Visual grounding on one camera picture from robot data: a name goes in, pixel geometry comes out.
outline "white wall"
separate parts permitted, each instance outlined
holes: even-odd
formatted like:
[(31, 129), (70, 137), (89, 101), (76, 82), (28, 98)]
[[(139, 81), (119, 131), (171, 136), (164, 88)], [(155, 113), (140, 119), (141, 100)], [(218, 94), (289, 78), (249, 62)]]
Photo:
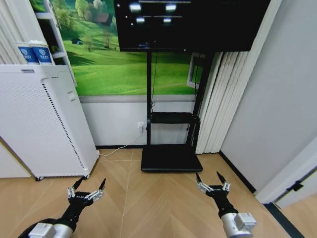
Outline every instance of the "white wall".
[(4, 147), (1, 141), (0, 160), (0, 178), (21, 178), (31, 176), (16, 160), (16, 158)]
[(316, 9), (283, 1), (221, 148), (257, 190), (317, 135)]
[[(96, 145), (125, 145), (139, 134), (137, 122), (144, 122), (143, 134), (132, 145), (146, 144), (146, 97), (132, 102), (85, 103), (81, 98), (82, 107)], [(156, 102), (155, 112), (192, 112), (192, 99), (185, 102)], [(152, 124), (152, 144), (185, 143), (187, 125)]]

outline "tv stand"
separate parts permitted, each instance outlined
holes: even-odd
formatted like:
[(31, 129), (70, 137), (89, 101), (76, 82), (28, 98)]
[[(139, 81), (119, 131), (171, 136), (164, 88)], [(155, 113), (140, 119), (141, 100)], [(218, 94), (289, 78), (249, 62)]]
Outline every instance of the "tv stand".
[[(147, 145), (142, 152), (141, 170), (145, 172), (200, 172), (196, 155), (200, 128), (199, 111), (205, 93), (214, 53), (206, 55), (193, 113), (151, 112), (152, 53), (147, 52)], [(151, 124), (189, 124), (185, 144), (151, 145)]]

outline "wooden floor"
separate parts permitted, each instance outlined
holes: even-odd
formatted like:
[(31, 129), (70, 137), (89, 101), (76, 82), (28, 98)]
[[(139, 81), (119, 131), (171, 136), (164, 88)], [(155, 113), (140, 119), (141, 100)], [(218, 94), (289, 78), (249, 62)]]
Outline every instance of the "wooden floor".
[(317, 237), (317, 194), (291, 204), (281, 212), (305, 238)]
[[(224, 238), (217, 208), (196, 187), (195, 174), (143, 173), (141, 154), (141, 149), (122, 149), (100, 157), (79, 190), (93, 191), (106, 177), (105, 196), (85, 208), (73, 237)], [(256, 238), (289, 237), (218, 154), (199, 159), (205, 183), (220, 184), (216, 171), (231, 182), (229, 200), (239, 212), (253, 214), (258, 222)], [(66, 189), (77, 179), (0, 179), (1, 237), (15, 238), (38, 220), (61, 216), (68, 206)]]

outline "television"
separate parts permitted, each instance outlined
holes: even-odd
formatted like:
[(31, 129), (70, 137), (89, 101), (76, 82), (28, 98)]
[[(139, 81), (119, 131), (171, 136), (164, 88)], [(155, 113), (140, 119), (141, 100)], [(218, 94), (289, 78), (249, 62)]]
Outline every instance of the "television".
[(270, 0), (114, 0), (128, 52), (249, 51)]

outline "white air purifier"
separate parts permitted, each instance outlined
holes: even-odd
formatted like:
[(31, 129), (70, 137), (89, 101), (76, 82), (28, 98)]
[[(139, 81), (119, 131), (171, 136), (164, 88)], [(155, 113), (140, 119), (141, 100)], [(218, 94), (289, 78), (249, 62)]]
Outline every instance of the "white air purifier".
[(99, 155), (67, 66), (0, 66), (0, 135), (37, 178), (88, 177)]

